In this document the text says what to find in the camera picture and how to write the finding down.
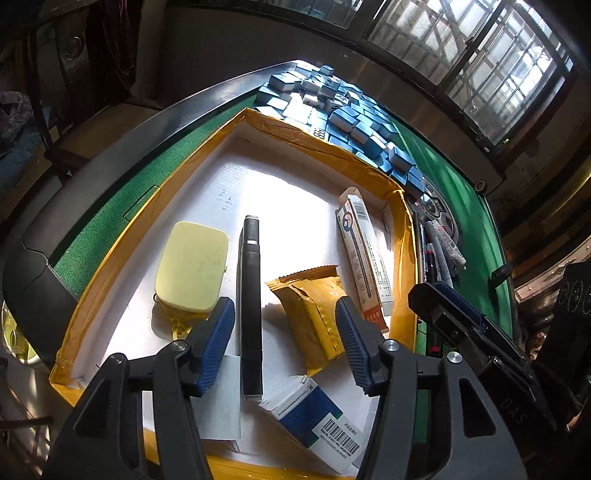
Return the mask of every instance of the yellow tape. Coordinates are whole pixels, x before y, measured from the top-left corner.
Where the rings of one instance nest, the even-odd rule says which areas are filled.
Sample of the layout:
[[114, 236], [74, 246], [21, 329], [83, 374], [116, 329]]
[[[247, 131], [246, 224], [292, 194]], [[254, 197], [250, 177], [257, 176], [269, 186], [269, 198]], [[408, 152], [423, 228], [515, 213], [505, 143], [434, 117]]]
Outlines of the yellow tape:
[[[414, 349], [416, 336], [416, 315], [408, 308], [408, 292], [417, 281], [416, 254], [412, 217], [404, 202], [404, 192], [395, 181], [372, 168], [352, 153], [328, 144], [292, 127], [251, 109], [244, 109], [218, 128], [195, 152], [193, 152], [152, 194], [140, 208], [129, 225], [113, 244], [106, 257], [87, 285], [66, 330], [56, 364], [51, 370], [51, 386], [72, 406], [82, 389], [72, 378], [74, 361], [80, 351], [83, 339], [94, 321], [117, 276], [121, 273], [135, 247], [147, 233], [156, 218], [168, 205], [180, 187], [198, 168], [207, 156], [232, 132], [240, 122], [246, 122], [257, 130], [315, 158], [333, 170], [343, 174], [376, 197], [388, 202], [394, 219], [392, 250], [394, 252], [395, 284], [392, 287], [394, 312], [390, 324], [390, 337], [396, 338], [410, 349]], [[158, 449], [154, 432], [144, 429], [146, 457], [158, 460]], [[333, 479], [330, 475], [295, 469], [280, 469], [251, 465], [220, 457], [207, 457], [213, 476], [227, 480], [307, 480]]]

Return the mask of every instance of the white label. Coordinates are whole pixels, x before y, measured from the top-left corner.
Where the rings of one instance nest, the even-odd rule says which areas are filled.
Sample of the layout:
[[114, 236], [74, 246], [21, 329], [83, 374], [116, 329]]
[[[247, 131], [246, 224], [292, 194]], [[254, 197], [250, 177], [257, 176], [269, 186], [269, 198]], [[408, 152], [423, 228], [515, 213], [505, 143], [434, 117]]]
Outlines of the white label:
[[[357, 214], [359, 230], [363, 236], [363, 243], [365, 244], [369, 262], [371, 263], [372, 272], [374, 273], [374, 280], [378, 289], [379, 299], [383, 305], [393, 301], [392, 288], [390, 287], [390, 281], [386, 273], [384, 259], [382, 259], [382, 255], [379, 253], [378, 241], [375, 237], [374, 227], [372, 226], [367, 210], [365, 209], [365, 204], [360, 198], [355, 197], [355, 199], [356, 200], [351, 200], [351, 204], [353, 204], [353, 208]], [[391, 313], [391, 309], [388, 309], [387, 312], [384, 312], [385, 315], [390, 315]]]
[[312, 432], [318, 440], [310, 450], [338, 473], [351, 466], [365, 445], [363, 433], [344, 415], [337, 419], [328, 413]]

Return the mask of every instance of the metal screw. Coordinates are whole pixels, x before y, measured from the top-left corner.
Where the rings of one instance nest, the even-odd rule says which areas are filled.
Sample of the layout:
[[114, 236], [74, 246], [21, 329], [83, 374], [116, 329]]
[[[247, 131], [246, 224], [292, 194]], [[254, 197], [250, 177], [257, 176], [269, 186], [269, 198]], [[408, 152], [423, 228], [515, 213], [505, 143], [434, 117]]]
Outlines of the metal screw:
[[115, 360], [115, 362], [120, 364], [123, 361], [124, 356], [122, 353], [113, 353], [113, 355], [111, 355], [111, 358]]
[[189, 344], [187, 343], [186, 340], [175, 340], [174, 342], [172, 342], [170, 344], [171, 348], [175, 351], [175, 352], [182, 352], [183, 350], [185, 350]]
[[449, 352], [447, 354], [447, 359], [453, 364], [458, 364], [462, 361], [462, 355], [460, 352]]
[[396, 350], [398, 350], [400, 348], [400, 344], [396, 341], [396, 340], [384, 340], [384, 348], [388, 351], [388, 352], [395, 352]]

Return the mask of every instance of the pen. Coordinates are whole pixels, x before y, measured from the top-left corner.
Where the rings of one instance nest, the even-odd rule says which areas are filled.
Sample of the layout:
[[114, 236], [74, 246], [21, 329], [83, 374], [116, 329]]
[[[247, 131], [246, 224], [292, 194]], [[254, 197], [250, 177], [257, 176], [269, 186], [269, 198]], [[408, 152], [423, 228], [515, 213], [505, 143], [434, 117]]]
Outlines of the pen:
[[259, 220], [247, 215], [240, 254], [242, 393], [262, 399], [261, 250]]

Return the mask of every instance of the blue rubber gripper pad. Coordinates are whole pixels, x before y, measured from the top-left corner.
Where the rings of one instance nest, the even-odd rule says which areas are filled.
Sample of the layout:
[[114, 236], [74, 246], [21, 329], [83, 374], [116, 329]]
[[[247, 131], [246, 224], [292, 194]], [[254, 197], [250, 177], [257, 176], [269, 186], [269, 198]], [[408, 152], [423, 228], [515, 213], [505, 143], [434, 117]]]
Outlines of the blue rubber gripper pad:
[[229, 298], [218, 300], [220, 301], [225, 301], [225, 304], [201, 354], [199, 380], [196, 385], [199, 397], [216, 382], [217, 372], [234, 328], [234, 302]]
[[374, 395], [375, 387], [385, 381], [379, 358], [384, 336], [378, 327], [361, 317], [350, 297], [341, 297], [336, 303], [336, 326], [355, 384], [366, 395]]

